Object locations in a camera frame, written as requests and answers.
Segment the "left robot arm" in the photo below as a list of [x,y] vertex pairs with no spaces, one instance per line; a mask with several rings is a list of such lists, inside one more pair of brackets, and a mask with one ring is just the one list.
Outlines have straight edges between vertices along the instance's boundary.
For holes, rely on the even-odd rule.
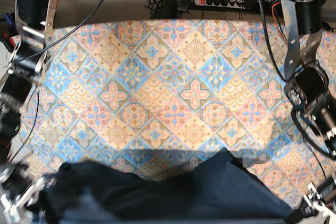
[[335,98],[316,59],[322,38],[321,0],[280,0],[280,5],[287,54],[278,74],[293,106],[292,120],[309,146],[335,160]]

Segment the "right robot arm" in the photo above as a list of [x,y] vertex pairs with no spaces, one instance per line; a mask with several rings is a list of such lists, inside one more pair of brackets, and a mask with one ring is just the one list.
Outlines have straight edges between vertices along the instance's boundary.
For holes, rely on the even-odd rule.
[[20,130],[23,106],[39,89],[53,59],[53,23],[58,0],[15,0],[15,26],[20,41],[15,46],[8,69],[1,79],[1,186],[15,200],[25,192],[30,179],[22,174],[23,165],[10,164],[12,139]]

